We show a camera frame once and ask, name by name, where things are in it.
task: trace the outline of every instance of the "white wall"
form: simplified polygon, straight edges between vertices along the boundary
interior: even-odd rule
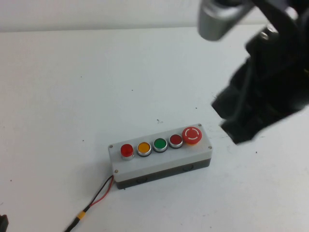
[[[0,0],[0,32],[181,27],[196,24],[200,0]],[[258,11],[245,23],[264,23]]]

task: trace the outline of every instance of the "red wire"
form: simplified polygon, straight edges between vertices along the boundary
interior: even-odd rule
[[[113,180],[114,180],[114,176],[112,177],[112,180],[110,182],[110,185],[108,186],[108,189],[107,189],[106,193],[100,199],[98,199],[97,201],[93,202],[90,205],[90,207],[94,206],[96,203],[98,203],[99,201],[103,200],[104,197],[106,197],[107,193],[111,190]]]

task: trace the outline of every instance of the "yellow push button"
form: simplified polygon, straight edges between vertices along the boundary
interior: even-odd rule
[[[142,142],[137,147],[137,154],[141,157],[147,157],[151,153],[151,145],[147,142]]]

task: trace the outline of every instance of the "electrical cable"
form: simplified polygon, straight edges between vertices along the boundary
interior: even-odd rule
[[[109,184],[109,187],[107,189],[107,191],[105,192],[105,194],[100,198],[98,199],[97,201],[96,198],[97,196],[100,194],[100,192],[102,191],[102,189],[105,187],[105,185],[107,184],[107,182],[110,180],[110,184]],[[112,182],[114,180],[114,176],[111,175],[106,181],[105,183],[103,184],[103,186],[99,189],[99,191],[96,193],[96,195],[94,196],[94,198],[91,200],[91,202],[89,203],[89,205],[86,206],[86,208],[81,211],[77,216],[76,218],[73,220],[73,222],[68,226],[68,228],[64,231],[64,232],[70,232],[71,230],[73,230],[73,228],[79,223],[79,221],[85,216],[86,212],[88,211],[88,209],[90,209],[90,207],[94,206],[96,203],[98,203],[99,201],[103,200],[103,198],[106,197],[106,195],[108,194],[108,192],[111,190],[111,187],[112,187]]]

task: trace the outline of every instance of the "green push button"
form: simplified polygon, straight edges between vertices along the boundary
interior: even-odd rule
[[[165,139],[159,138],[154,141],[154,150],[158,153],[165,152],[168,148],[168,143]]]

